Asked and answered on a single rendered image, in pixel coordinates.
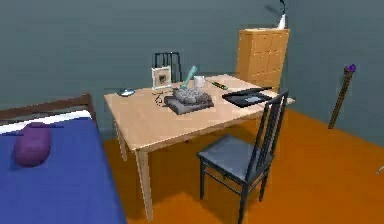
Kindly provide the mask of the black slatted chair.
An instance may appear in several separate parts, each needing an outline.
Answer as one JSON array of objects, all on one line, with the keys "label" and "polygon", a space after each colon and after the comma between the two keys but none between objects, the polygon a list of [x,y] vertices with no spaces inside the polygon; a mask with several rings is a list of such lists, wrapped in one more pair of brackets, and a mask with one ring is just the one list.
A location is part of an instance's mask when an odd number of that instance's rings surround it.
[{"label": "black slatted chair", "polygon": [[153,55],[153,66],[155,68],[171,67],[171,81],[182,81],[181,57],[178,52],[157,52]]}]

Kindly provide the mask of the white picture frame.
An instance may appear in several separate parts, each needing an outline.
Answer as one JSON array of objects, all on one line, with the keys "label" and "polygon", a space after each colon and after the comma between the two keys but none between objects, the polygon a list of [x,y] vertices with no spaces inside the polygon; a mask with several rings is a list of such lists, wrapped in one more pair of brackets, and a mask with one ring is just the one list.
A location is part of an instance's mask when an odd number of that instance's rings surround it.
[{"label": "white picture frame", "polygon": [[152,68],[152,88],[154,90],[170,88],[172,86],[171,67]]}]

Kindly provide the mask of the light wooden table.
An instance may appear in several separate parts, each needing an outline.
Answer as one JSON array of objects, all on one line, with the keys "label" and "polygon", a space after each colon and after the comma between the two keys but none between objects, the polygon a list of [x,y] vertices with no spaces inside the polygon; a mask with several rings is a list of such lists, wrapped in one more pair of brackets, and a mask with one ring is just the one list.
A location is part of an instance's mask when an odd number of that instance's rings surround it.
[{"label": "light wooden table", "polygon": [[254,85],[223,74],[207,77],[203,91],[211,95],[214,106],[183,115],[155,103],[159,95],[150,88],[138,89],[129,97],[107,94],[105,101],[113,115],[123,157],[129,151],[136,156],[146,217],[153,219],[151,181],[148,154],[200,135],[224,129],[262,115],[262,103],[239,108],[222,98],[225,91],[215,87],[218,82],[230,92],[252,88]]}]

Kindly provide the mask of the blue bed with wooden headboard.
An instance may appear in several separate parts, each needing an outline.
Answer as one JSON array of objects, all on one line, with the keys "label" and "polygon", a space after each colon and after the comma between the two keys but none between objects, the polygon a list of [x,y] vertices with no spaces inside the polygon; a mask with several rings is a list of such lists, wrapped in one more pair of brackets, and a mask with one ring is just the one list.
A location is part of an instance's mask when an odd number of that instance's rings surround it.
[{"label": "blue bed with wooden headboard", "polygon": [[[14,144],[36,122],[51,128],[51,151],[23,167]],[[0,224],[128,224],[89,94],[0,110]]]}]

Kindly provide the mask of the black chair with grey seat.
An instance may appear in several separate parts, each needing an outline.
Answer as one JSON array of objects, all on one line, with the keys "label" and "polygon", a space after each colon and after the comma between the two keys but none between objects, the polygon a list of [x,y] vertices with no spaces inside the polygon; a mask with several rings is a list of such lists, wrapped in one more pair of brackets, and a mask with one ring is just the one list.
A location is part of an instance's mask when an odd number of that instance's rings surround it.
[{"label": "black chair with grey seat", "polygon": [[259,200],[263,200],[288,93],[285,90],[266,102],[253,145],[225,135],[196,154],[200,160],[200,198],[204,198],[205,176],[209,175],[240,196],[238,224],[242,224],[247,198],[258,184]]}]

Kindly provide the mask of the purple pillow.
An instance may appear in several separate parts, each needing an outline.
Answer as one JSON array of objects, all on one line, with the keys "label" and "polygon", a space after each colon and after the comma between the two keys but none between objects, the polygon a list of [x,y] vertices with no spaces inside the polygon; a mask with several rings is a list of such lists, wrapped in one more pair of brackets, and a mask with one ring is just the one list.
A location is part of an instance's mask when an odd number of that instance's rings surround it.
[{"label": "purple pillow", "polygon": [[51,151],[51,128],[44,123],[30,123],[17,136],[14,144],[14,159],[23,167],[43,163]]}]

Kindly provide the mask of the brown baseball bat purple knob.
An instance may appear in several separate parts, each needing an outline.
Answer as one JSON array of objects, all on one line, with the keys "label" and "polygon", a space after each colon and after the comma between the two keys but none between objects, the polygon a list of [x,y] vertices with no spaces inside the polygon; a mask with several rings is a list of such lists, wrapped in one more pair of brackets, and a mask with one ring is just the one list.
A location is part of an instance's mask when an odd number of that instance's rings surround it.
[{"label": "brown baseball bat purple knob", "polygon": [[345,95],[346,95],[348,87],[349,87],[350,81],[351,81],[352,76],[355,72],[356,72],[356,65],[355,64],[351,64],[351,65],[346,66],[344,68],[343,84],[342,84],[342,87],[340,89],[335,107],[334,107],[333,112],[332,112],[331,119],[330,119],[329,124],[328,124],[329,129],[332,129],[336,123],[336,120],[338,118],[340,109],[342,107]]}]

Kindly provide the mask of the black laptop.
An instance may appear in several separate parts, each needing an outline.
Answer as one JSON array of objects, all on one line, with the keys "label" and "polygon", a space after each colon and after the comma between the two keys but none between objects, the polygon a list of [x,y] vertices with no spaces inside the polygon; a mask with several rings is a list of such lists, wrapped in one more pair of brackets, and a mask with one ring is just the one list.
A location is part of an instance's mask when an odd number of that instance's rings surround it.
[{"label": "black laptop", "polygon": [[231,92],[224,94],[222,98],[237,107],[244,108],[270,100],[270,96],[263,94],[265,90],[270,90],[270,87],[249,88]]}]

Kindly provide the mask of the light wooden cupboard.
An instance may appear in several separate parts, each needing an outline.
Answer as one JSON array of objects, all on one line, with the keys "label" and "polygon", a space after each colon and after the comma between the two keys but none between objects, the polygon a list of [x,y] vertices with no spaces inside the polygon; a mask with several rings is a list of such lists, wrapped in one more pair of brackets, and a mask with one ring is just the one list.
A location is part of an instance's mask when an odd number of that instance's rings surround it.
[{"label": "light wooden cupboard", "polygon": [[236,77],[260,87],[280,89],[289,29],[255,28],[239,31]]}]

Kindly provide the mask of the teal tube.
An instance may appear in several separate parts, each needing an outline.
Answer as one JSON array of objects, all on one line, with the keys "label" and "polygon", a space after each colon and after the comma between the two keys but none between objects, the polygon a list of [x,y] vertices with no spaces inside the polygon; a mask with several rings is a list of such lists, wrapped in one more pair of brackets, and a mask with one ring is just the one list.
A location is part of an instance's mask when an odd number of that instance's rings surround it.
[{"label": "teal tube", "polygon": [[191,69],[189,70],[188,75],[185,78],[183,84],[180,85],[181,89],[186,89],[187,88],[189,81],[194,77],[196,72],[197,72],[197,67],[196,66],[192,66]]}]

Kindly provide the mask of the grey lumpy object on tray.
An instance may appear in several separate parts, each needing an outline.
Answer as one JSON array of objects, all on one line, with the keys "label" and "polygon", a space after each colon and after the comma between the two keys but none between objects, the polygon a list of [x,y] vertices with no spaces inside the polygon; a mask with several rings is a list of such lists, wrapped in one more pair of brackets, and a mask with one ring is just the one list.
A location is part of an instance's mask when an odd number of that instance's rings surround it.
[{"label": "grey lumpy object on tray", "polygon": [[198,89],[176,88],[170,96],[164,97],[164,103],[177,115],[182,115],[214,106],[208,93]]}]

